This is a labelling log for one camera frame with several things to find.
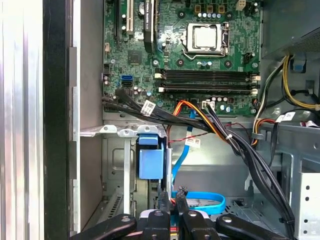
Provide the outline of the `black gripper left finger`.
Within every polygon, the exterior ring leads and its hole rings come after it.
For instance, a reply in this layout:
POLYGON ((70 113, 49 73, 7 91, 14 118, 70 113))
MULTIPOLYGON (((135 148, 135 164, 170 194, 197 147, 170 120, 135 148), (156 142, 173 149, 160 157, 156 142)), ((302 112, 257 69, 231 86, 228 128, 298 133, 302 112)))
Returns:
POLYGON ((118 214, 77 233, 72 240, 168 240, 171 231, 171 201, 168 192, 158 196, 158 209, 148 209, 136 219, 118 214))

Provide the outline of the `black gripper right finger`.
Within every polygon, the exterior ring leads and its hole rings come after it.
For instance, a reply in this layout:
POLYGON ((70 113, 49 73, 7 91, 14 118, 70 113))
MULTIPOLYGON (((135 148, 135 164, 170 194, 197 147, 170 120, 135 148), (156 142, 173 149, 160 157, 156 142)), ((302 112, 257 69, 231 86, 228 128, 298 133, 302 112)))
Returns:
POLYGON ((175 195, 180 240, 283 240, 284 236, 246 221, 234 214, 223 214, 215 222, 202 212, 189 208, 188 190, 180 186, 175 195))

